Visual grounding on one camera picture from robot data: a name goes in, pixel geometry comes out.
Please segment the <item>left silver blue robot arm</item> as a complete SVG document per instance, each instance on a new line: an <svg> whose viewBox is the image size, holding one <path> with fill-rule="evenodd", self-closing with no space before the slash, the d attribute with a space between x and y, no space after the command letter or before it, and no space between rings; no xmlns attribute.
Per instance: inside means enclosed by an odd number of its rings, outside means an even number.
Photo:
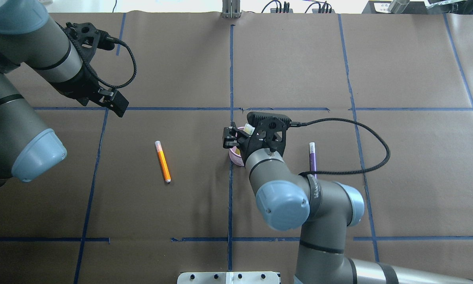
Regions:
<svg viewBox="0 0 473 284"><path fill-rule="evenodd" d="M128 50L133 74L123 84L103 81L90 65L97 49ZM30 182L60 163L67 149L52 128L7 78L21 64L61 95L122 117L128 100L119 91L137 75L130 47L90 22L59 25L38 0L0 0L0 187L11 179Z"/></svg>

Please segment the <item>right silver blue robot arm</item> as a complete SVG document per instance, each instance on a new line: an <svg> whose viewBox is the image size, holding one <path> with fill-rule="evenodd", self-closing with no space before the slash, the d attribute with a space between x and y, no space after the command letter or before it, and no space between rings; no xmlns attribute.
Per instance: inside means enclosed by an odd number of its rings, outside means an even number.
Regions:
<svg viewBox="0 0 473 284"><path fill-rule="evenodd" d="M237 127L223 131L223 147L238 147L256 205L273 230L301 228L295 284L473 284L473 279L428 273L345 256L348 227L364 214L361 193L348 185L292 173L269 135Z"/></svg>

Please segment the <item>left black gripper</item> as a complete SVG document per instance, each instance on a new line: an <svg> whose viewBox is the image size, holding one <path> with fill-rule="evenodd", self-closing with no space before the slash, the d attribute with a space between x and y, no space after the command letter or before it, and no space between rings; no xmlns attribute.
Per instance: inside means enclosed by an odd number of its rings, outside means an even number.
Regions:
<svg viewBox="0 0 473 284"><path fill-rule="evenodd" d="M130 104L121 92L102 89L99 81L89 71L79 71L72 79L65 82L54 82L53 88L83 106L87 106L88 102L94 102L113 111L120 118L124 116Z"/></svg>

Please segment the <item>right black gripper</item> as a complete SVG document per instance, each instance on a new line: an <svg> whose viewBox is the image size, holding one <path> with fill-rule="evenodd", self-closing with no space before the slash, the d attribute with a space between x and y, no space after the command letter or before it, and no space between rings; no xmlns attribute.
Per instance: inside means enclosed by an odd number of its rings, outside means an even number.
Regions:
<svg viewBox="0 0 473 284"><path fill-rule="evenodd" d="M232 149L233 147L237 147L238 149L240 149L240 153L241 153L243 162L245 162L246 160L244 158L249 156L251 153L254 152L254 150L252 150L252 148L251 148L252 142L250 141L250 137L253 134L249 135L245 132L248 137L245 138L244 136L242 136L244 141L243 142L238 142L238 136L240 135L238 133L238 130L240 132L243 131L242 128L237 128L237 127L233 127L233 126L224 128L223 148L224 149Z"/></svg>

